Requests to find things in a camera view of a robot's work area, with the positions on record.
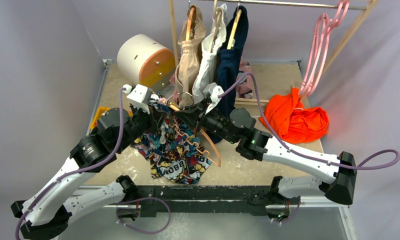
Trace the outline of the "colourful comic print shorts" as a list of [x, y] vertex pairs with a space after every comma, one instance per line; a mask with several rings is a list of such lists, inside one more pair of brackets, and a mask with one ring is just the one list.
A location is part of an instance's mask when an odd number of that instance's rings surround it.
[[164, 120], [156, 133], [144, 133], [131, 146], [149, 161], [152, 178], [165, 177], [176, 184], [196, 184], [212, 161], [202, 151], [197, 137], [163, 99], [154, 101], [152, 107], [164, 113]]

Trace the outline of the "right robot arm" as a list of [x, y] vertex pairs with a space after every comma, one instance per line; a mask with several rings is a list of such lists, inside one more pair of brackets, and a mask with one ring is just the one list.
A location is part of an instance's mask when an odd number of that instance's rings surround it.
[[255, 127], [256, 119], [244, 108], [234, 109], [228, 117], [219, 110], [207, 112], [208, 104], [198, 103], [174, 112], [174, 116], [192, 131], [207, 130], [231, 144], [248, 160], [285, 165], [307, 173], [302, 177], [276, 176], [268, 196], [276, 204], [299, 196], [324, 196], [328, 200], [351, 205], [357, 172], [354, 156], [346, 151], [339, 155], [313, 151], [279, 141], [276, 136]]

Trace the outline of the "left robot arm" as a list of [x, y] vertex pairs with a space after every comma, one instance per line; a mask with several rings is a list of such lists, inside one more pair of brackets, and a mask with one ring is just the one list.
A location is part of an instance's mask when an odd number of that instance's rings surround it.
[[84, 195], [72, 197], [72, 194], [137, 138], [157, 129], [162, 116], [152, 108], [144, 111], [135, 107], [132, 113], [116, 107], [100, 114], [95, 127], [70, 151], [55, 176], [30, 199], [11, 205], [18, 218], [15, 238], [51, 240], [73, 221], [103, 206], [134, 203], [139, 198], [138, 188], [127, 175]]

